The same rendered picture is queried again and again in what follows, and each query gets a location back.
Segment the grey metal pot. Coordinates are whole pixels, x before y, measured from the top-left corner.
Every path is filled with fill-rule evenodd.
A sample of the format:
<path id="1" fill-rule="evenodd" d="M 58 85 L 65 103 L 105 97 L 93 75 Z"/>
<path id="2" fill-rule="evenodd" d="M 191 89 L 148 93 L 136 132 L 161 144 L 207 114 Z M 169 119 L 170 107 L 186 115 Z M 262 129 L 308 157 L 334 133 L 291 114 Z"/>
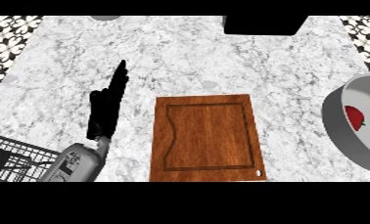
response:
<path id="1" fill-rule="evenodd" d="M 354 128 L 345 107 L 360 111 Z M 355 75 L 327 96 L 323 123 L 330 139 L 348 159 L 370 170 L 370 73 Z"/>

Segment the grey round object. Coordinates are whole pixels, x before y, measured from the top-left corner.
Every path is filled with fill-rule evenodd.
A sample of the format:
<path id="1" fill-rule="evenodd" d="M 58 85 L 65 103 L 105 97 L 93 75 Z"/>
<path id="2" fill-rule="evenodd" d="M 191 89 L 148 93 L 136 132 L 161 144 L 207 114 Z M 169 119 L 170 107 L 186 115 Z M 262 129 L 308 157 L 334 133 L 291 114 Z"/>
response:
<path id="1" fill-rule="evenodd" d="M 108 21 L 114 21 L 120 18 L 120 16 L 92 16 L 92 18 L 96 20 L 96 21 L 101 21 L 101 22 L 108 22 Z"/>

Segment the black box appliance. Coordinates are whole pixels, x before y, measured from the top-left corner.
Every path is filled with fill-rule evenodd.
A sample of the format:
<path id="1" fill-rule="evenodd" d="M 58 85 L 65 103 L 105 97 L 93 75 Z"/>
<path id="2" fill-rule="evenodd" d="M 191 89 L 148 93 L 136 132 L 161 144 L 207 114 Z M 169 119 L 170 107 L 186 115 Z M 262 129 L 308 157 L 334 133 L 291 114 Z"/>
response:
<path id="1" fill-rule="evenodd" d="M 223 33 L 291 36 L 305 21 L 306 16 L 223 16 Z"/>

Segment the red tomato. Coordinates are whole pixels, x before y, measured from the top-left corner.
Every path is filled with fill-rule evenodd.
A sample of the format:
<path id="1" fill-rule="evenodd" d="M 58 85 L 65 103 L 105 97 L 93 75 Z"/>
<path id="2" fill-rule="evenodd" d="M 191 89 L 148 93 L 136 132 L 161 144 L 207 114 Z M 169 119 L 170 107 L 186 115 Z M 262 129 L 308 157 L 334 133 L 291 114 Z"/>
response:
<path id="1" fill-rule="evenodd" d="M 345 113 L 346 113 L 351 126 L 354 130 L 358 131 L 360 128 L 365 125 L 364 114 L 361 110 L 352 106 L 345 106 Z"/>

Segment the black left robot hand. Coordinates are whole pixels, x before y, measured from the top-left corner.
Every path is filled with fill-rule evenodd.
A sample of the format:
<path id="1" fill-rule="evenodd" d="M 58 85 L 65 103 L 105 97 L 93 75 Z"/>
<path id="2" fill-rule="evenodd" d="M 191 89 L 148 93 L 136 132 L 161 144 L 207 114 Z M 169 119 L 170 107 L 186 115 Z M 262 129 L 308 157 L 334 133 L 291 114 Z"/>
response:
<path id="1" fill-rule="evenodd" d="M 127 82 L 126 61 L 121 61 L 112 73 L 108 87 L 90 92 L 92 113 L 87 128 L 87 138 L 90 140 L 99 136 L 111 138 L 114 135 Z"/>

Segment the brown wooden cutting board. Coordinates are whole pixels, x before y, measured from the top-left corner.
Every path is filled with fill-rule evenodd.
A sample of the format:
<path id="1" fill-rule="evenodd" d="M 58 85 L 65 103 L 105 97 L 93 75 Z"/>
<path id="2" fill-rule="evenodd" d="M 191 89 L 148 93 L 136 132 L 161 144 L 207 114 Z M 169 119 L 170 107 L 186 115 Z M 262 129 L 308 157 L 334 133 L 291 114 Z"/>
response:
<path id="1" fill-rule="evenodd" d="M 265 179 L 250 96 L 158 97 L 149 180 L 223 182 Z"/>

